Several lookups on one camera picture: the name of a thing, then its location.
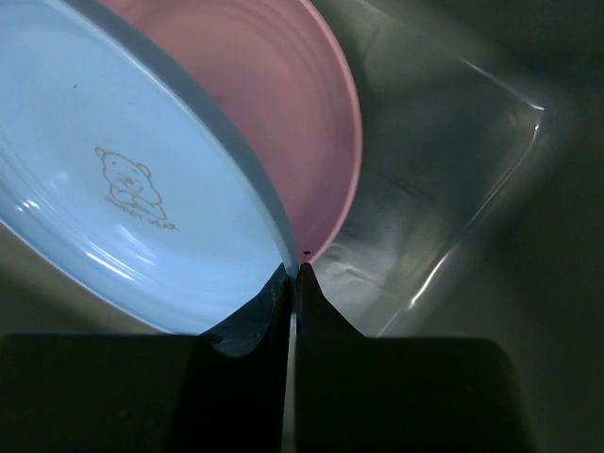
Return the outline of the blue plastic plate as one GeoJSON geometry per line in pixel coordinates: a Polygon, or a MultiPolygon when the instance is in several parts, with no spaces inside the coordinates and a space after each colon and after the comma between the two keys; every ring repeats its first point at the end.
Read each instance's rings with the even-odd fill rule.
{"type": "Polygon", "coordinates": [[[1,5],[1,270],[129,333],[244,356],[297,271],[277,192],[210,95],[94,1],[1,5]]]}

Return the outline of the pink plastic plate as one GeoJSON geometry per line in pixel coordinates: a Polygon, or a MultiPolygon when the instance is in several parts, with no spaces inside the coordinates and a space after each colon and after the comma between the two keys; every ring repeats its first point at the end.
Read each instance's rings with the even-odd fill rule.
{"type": "Polygon", "coordinates": [[[195,78],[255,151],[302,262],[327,250],[361,171],[362,124],[344,51],[309,1],[110,1],[195,78]]]}

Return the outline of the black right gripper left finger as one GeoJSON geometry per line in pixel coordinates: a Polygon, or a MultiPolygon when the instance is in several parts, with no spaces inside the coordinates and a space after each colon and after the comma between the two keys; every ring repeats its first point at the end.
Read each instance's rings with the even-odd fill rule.
{"type": "Polygon", "coordinates": [[[1,340],[5,452],[277,452],[291,281],[199,335],[13,334],[1,340]]]}

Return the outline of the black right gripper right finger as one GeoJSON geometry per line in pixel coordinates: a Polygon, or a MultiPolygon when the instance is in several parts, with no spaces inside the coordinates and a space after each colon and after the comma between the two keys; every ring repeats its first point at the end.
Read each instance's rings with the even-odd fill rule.
{"type": "Polygon", "coordinates": [[[512,363],[480,338],[371,338],[296,282],[294,445],[300,452],[530,452],[512,363]]]}

